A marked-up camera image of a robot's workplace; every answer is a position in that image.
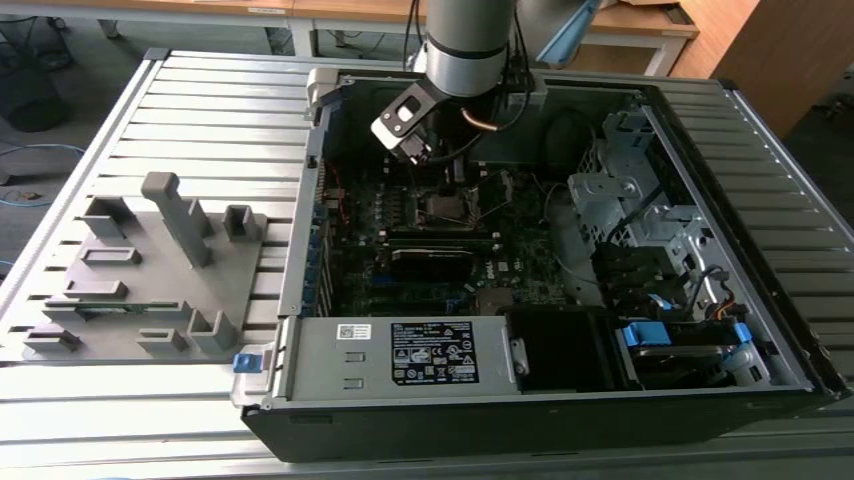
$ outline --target wastebasket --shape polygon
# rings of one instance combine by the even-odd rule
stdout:
[[[17,130],[41,132],[69,117],[49,71],[70,63],[66,42],[46,18],[0,22],[0,117]]]

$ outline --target slotted metal surface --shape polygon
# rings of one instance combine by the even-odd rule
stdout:
[[[303,88],[317,66],[397,64],[174,52],[147,61],[3,286],[0,331],[45,321],[45,295],[89,229],[73,217],[86,196],[126,195],[135,209],[150,170],[175,171],[206,211],[247,203],[271,217],[243,336],[263,342],[277,324],[290,220],[309,123]],[[562,78],[653,83],[672,101],[765,255],[794,293],[841,372],[854,377],[854,257],[851,235],[736,94],[714,82],[620,75]],[[752,425],[700,444],[566,456],[462,457],[420,463],[281,463],[229,400],[223,365],[17,366],[0,369],[0,477],[270,477],[496,473],[701,462],[750,462],[854,453],[854,399],[802,418]],[[38,467],[23,470],[23,467]],[[674,478],[701,478],[690,468]],[[718,478],[720,470],[702,478]]]

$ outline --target power supply label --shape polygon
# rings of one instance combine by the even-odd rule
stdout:
[[[472,322],[393,323],[391,379],[402,386],[478,383]]]

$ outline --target circuit board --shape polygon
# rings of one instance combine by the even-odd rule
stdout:
[[[548,190],[530,173],[482,163],[450,189],[441,169],[390,158],[334,168],[334,315],[492,315],[510,304],[566,304]]]

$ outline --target desk leg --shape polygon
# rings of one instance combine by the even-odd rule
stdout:
[[[668,37],[665,39],[664,45],[656,50],[650,65],[646,67],[646,72],[644,72],[645,75],[653,77],[666,77],[670,75],[670,70],[677,63],[686,42],[688,38],[685,37]]]
[[[107,38],[114,39],[122,36],[122,34],[119,33],[118,20],[99,20],[98,23],[102,25],[102,31],[105,32],[105,36]]]
[[[294,34],[294,54],[298,57],[318,56],[318,31],[310,18],[289,19],[289,26]]]

